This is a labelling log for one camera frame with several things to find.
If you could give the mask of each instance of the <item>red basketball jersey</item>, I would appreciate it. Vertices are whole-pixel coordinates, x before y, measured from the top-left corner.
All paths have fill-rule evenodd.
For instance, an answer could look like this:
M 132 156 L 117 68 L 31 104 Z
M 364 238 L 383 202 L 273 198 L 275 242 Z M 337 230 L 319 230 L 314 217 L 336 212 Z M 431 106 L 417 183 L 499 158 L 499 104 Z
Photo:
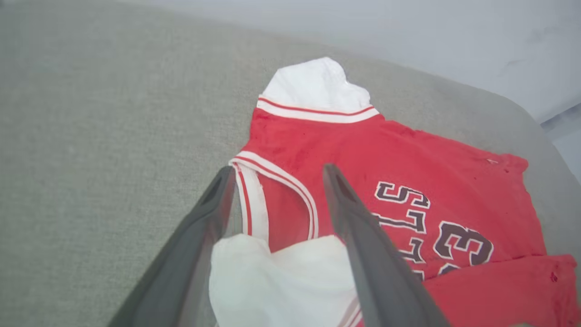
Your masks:
M 244 232 L 273 252 L 332 234 L 322 167 L 333 163 L 452 324 L 574 324 L 576 263 L 547 256 L 523 184 L 527 161 L 386 121 L 338 64 L 318 61 L 320 72 L 313 62 L 279 70 L 254 110 L 249 142 L 231 161 Z M 298 107 L 308 103 L 292 96 L 302 74 L 313 84 L 320 75 L 322 83 L 340 80 L 338 92 L 355 95 L 335 101 L 337 110 L 329 107 L 336 90 Z M 304 92 L 321 91 L 309 83 Z

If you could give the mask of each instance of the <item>white stripe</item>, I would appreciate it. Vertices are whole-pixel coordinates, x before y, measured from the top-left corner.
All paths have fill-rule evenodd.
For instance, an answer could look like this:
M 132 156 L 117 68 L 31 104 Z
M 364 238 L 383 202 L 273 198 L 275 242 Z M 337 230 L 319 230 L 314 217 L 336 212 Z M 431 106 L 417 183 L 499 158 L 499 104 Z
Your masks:
M 356 326 L 359 320 L 361 320 L 361 310 L 359 305 L 359 299 L 357 296 L 354 297 L 353 301 L 347 306 L 345 310 L 345 315 L 343 319 L 339 322 L 338 327 L 353 327 Z
M 274 179 L 274 180 L 276 180 L 276 181 L 278 181 L 278 182 L 280 182 L 280 183 L 288 186 L 291 190 L 297 192 L 298 195 L 303 199 L 305 205 L 307 206 L 307 210 L 309 211 L 309 233 L 307 235 L 307 240 L 310 240 L 310 239 L 313 238 L 313 231 L 312 231 L 312 227 L 313 227 L 313 211 L 312 211 L 311 206 L 309 204 L 309 201 L 307 200 L 307 198 L 305 197 L 305 195 L 294 184 L 292 184 L 291 182 L 289 182 L 288 180 L 286 180 L 286 179 L 284 179 L 282 177 L 279 177 L 278 175 L 273 175 L 273 174 L 267 172 L 266 170 L 262 169 L 261 167 L 258 167 L 257 165 L 255 165 L 255 164 L 253 164 L 251 162 L 245 161 L 244 159 L 234 158 L 234 159 L 232 159 L 232 161 L 233 162 L 237 162 L 240 165 L 245 165 L 248 168 L 254 169 L 257 172 L 261 173 L 262 175 L 264 175 L 266 177 L 269 177 L 269 178 L 272 178 L 272 179 Z
M 265 240 L 268 243 L 268 212 L 264 190 L 258 180 L 256 171 L 239 165 L 240 172 L 244 177 L 248 202 L 250 204 L 250 214 L 252 216 L 252 236 Z
M 362 318 L 363 318 L 363 314 L 361 313 L 361 311 L 359 311 L 359 313 L 357 314 L 357 317 L 355 317 L 355 319 L 353 320 L 353 323 L 351 325 L 349 325 L 349 327 L 357 326 L 357 324 L 359 324 L 359 322 L 361 321 Z
M 238 164 L 231 162 L 230 165 L 236 169 L 236 185 L 238 186 L 238 195 L 240 196 L 240 207 L 242 210 L 242 233 L 248 234 L 248 214 L 246 211 L 246 197 L 244 196 L 244 188 L 242 179 L 238 175 L 240 167 Z
M 362 113 L 353 116 L 343 116 L 333 113 L 318 113 L 318 112 L 307 112 L 293 109 L 284 109 L 275 105 L 271 105 L 268 102 L 259 100 L 256 104 L 256 108 L 262 109 L 268 113 L 276 116 L 285 118 L 296 118 L 304 120 L 313 120 L 315 122 L 326 122 L 326 123 L 356 123 L 362 120 L 369 119 L 375 115 L 379 115 L 379 111 L 375 108 L 371 108 Z
M 304 195 L 307 197 L 308 201 L 305 201 L 305 203 L 307 204 L 307 207 L 310 207 L 313 211 L 312 216 L 311 216 L 311 225 L 313 226 L 312 238 L 316 239 L 319 237 L 319 220 L 318 220 L 318 215 L 317 215 L 317 204 L 315 203 L 313 196 L 311 195 L 311 193 L 309 192 L 307 187 L 305 187 L 305 185 L 303 185 L 303 183 L 301 183 L 298 179 L 296 179 L 291 174 L 284 171 L 279 166 L 276 166 L 274 163 L 262 158 L 261 156 L 255 154 L 253 152 L 242 151 L 236 156 L 242 157 L 242 158 L 247 158 L 247 159 L 250 159 L 252 161 L 256 161 L 258 164 L 261 164 L 266 169 L 269 169 L 272 172 L 275 172 L 275 173 L 281 175 L 282 177 L 288 179 L 291 183 L 296 185 L 304 193 Z

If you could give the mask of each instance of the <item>gray fabric surface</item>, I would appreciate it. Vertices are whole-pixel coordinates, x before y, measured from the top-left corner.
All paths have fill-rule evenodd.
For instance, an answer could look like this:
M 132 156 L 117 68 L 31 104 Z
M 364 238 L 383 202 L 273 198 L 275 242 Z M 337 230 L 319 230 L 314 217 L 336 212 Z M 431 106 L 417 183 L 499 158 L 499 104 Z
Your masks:
M 581 188 L 542 129 L 503 97 L 152 8 L 8 3 L 0 8 L 0 326 L 105 325 L 246 143 L 257 95 L 276 69 L 321 56 L 341 63 L 388 119 L 528 159 L 525 184 L 549 252 L 581 258 Z

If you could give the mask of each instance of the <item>white fabric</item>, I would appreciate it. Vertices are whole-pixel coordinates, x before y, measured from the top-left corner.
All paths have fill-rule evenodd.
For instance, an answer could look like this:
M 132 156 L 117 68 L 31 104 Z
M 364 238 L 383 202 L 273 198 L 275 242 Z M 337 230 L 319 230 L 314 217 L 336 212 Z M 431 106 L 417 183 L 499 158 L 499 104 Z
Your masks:
M 285 106 L 342 113 L 371 106 L 369 92 L 347 82 L 343 68 L 331 58 L 280 68 L 261 97 Z
M 222 239 L 209 293 L 220 327 L 351 327 L 361 319 L 347 249 L 335 236 L 276 253 L 256 237 Z

